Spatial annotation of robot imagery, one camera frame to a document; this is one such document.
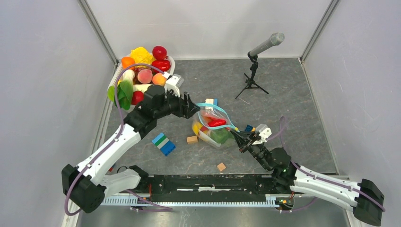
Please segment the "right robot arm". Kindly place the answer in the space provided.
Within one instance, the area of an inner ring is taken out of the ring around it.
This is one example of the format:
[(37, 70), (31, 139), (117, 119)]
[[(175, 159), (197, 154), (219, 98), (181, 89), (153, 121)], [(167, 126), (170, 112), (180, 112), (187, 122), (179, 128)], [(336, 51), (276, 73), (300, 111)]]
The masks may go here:
[(354, 182), (315, 172), (292, 161), (283, 147), (268, 150), (264, 145), (268, 138), (260, 132), (230, 130), (230, 133), (239, 151), (249, 152), (271, 174), (277, 192), (309, 194), (351, 211), (366, 224), (381, 226), (384, 194), (371, 180)]

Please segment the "small red toy chili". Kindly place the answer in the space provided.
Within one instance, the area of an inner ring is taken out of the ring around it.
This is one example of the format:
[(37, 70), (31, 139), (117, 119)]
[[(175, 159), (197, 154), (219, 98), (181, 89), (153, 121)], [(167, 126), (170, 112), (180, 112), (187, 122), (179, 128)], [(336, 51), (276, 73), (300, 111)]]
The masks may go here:
[(208, 122), (209, 127), (218, 127), (218, 126), (223, 126), (226, 125), (226, 120), (224, 119), (213, 119), (210, 122)]

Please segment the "pink toy peach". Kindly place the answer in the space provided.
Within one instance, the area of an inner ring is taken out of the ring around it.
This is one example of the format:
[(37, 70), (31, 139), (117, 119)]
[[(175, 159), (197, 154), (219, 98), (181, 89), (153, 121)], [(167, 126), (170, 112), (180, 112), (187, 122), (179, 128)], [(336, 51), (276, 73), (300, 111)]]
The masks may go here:
[(137, 80), (141, 84), (149, 84), (152, 82), (153, 72), (150, 69), (143, 69), (138, 72)]

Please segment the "clear zip top bag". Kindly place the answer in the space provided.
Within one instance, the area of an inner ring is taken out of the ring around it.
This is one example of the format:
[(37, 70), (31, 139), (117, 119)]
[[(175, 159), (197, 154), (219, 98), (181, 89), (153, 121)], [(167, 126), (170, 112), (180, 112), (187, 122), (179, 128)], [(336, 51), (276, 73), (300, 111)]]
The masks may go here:
[(215, 148), (235, 144), (232, 132), (240, 130), (234, 126), (226, 111), (214, 104), (197, 103), (200, 110), (193, 116), (192, 131), (202, 141)]

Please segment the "green toy bell pepper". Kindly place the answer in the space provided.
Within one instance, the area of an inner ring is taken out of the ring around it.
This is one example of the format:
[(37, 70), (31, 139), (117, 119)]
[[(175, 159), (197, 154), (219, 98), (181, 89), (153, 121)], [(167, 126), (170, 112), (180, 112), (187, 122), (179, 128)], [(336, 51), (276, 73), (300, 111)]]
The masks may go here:
[(224, 144), (230, 138), (230, 131), (226, 128), (212, 130), (210, 132), (210, 137), (218, 144)]

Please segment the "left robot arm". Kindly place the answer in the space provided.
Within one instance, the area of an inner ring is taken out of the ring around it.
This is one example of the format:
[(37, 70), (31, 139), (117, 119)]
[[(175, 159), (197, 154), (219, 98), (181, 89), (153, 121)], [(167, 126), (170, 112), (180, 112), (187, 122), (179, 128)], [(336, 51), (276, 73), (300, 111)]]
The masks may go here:
[(135, 170), (129, 168), (113, 175), (108, 175), (108, 170), (156, 127), (158, 119), (171, 114), (189, 119), (199, 110), (200, 107), (188, 93), (175, 94), (173, 90), (151, 85), (145, 91), (142, 102), (124, 118), (113, 137), (78, 165), (67, 164), (62, 169), (66, 214), (73, 216), (78, 213), (69, 211), (69, 201), (85, 213), (90, 213), (109, 196), (130, 189), (144, 192), (148, 188), (148, 179)]

